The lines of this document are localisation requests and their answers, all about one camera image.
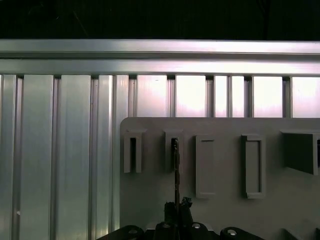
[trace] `metal frame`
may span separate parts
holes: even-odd
[[[320,76],[320,42],[0,40],[0,58],[2,74]]]

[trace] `slot opening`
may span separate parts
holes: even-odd
[[[136,169],[136,146],[137,139],[135,137],[130,138],[130,158],[131,158],[131,172]]]
[[[320,139],[316,141],[316,158],[318,160],[318,168],[320,168]]]

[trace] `reflective metal surface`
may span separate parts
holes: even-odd
[[[245,116],[245,83],[243,76],[231,77],[232,117],[243,118]]]
[[[167,76],[138,75],[137,117],[167,116]]]
[[[98,78],[95,237],[111,231],[114,77]]]
[[[53,84],[52,75],[24,76],[20,240],[49,236]]]
[[[228,117],[228,77],[214,77],[214,116],[216,118]]]
[[[128,117],[129,76],[117,75],[113,102],[112,231],[120,227],[120,124]]]
[[[0,239],[3,240],[11,237],[16,84],[15,75],[1,76]]]
[[[34,60],[0,59],[0,73],[7,74],[193,74],[193,75],[259,75],[320,76],[320,62],[263,59],[212,60]]]
[[[57,239],[88,237],[90,92],[90,76],[61,77],[57,130]]]
[[[319,54],[319,42],[147,40],[147,39],[2,39],[0,54],[77,54],[80,53],[255,53]]]
[[[175,98],[176,117],[205,117],[206,77],[177,75]]]
[[[282,77],[255,76],[253,78],[253,116],[282,118]]]
[[[292,78],[292,117],[320,118],[320,78]]]

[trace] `screw head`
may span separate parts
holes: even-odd
[[[226,231],[229,235],[231,235],[231,236],[235,236],[235,235],[237,235],[237,232],[235,231],[235,230],[233,230],[233,229],[229,229],[228,231]]]
[[[192,227],[195,229],[199,229],[200,228],[200,224],[199,223],[194,223],[192,224]]]

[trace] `vertical aluminum profile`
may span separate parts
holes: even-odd
[[[120,125],[128,117],[129,76],[117,75],[113,99],[112,231],[120,227]]]
[[[206,117],[206,76],[175,77],[175,116]]]
[[[12,239],[14,141],[16,122],[15,75],[0,75],[0,239]]]
[[[320,118],[320,77],[292,77],[292,117]]]
[[[213,102],[214,102],[214,117],[228,117],[228,77],[214,76],[213,80]]]
[[[87,239],[91,77],[63,75],[59,92],[57,239]]]
[[[100,238],[112,228],[114,77],[100,75],[97,93],[95,237]]]
[[[137,117],[167,116],[167,76],[138,75]]]
[[[54,77],[25,75],[19,239],[48,239]]]
[[[283,117],[282,77],[253,77],[253,117]]]
[[[232,76],[230,80],[229,90],[231,93],[231,109],[233,118],[243,118],[245,116],[245,78],[243,76]]]

